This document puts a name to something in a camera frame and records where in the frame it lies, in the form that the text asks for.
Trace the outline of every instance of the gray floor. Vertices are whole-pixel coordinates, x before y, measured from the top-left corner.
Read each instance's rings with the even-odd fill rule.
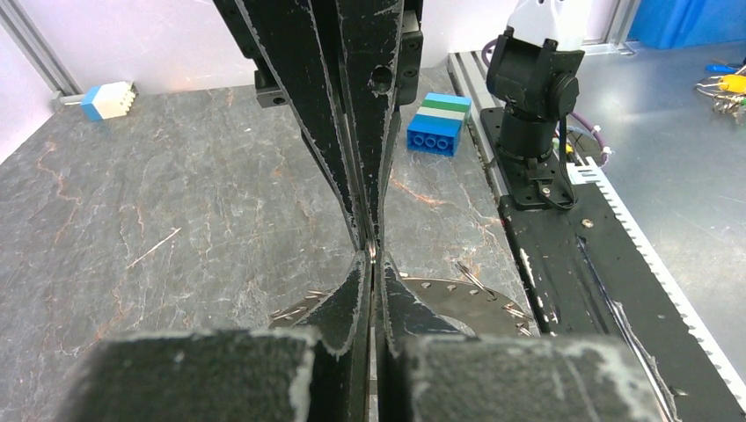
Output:
[[[451,91],[445,69],[422,72],[428,91]],[[400,145],[385,212],[401,271],[455,277],[460,259],[526,305],[466,136],[453,159]],[[50,419],[101,338],[266,326],[352,257],[292,113],[261,110],[251,87],[142,97],[104,122],[57,113],[0,166],[0,238],[9,421]]]
[[[576,110],[616,152],[608,179],[742,378],[746,378],[746,127],[692,86],[746,43],[590,56]]]

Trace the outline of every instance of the yellow clip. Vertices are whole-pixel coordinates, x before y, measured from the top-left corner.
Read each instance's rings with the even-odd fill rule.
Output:
[[[718,85],[724,91],[730,91],[736,94],[746,94],[746,76],[725,75],[720,78]]]

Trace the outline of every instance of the white wall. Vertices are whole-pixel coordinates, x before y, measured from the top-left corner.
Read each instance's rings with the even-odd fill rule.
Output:
[[[592,0],[598,39],[617,0]],[[134,80],[143,93],[253,83],[209,0],[19,0],[83,90]],[[424,0],[423,67],[481,49],[505,29],[517,0]]]
[[[19,2],[84,91],[120,80],[141,93],[253,83],[253,63],[209,0]]]
[[[52,90],[0,26],[0,163],[52,115]]]
[[[618,0],[592,0],[587,40],[600,40]],[[505,31],[518,0],[425,0],[422,67],[445,63],[448,53],[481,50]]]

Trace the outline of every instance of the blue bin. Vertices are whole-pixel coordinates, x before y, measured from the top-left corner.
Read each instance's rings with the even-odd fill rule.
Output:
[[[655,48],[746,40],[746,0],[642,0],[629,36]]]

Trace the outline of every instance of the gray stone tabletop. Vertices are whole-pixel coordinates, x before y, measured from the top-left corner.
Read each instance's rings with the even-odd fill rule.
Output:
[[[444,69],[423,70],[428,91],[451,91]],[[401,271],[456,278],[460,259],[527,307],[468,134],[454,158],[400,142],[385,213]],[[353,255],[292,113],[253,87],[140,97],[103,122],[61,110],[0,165],[0,238],[9,421],[51,419],[102,338],[264,327]]]

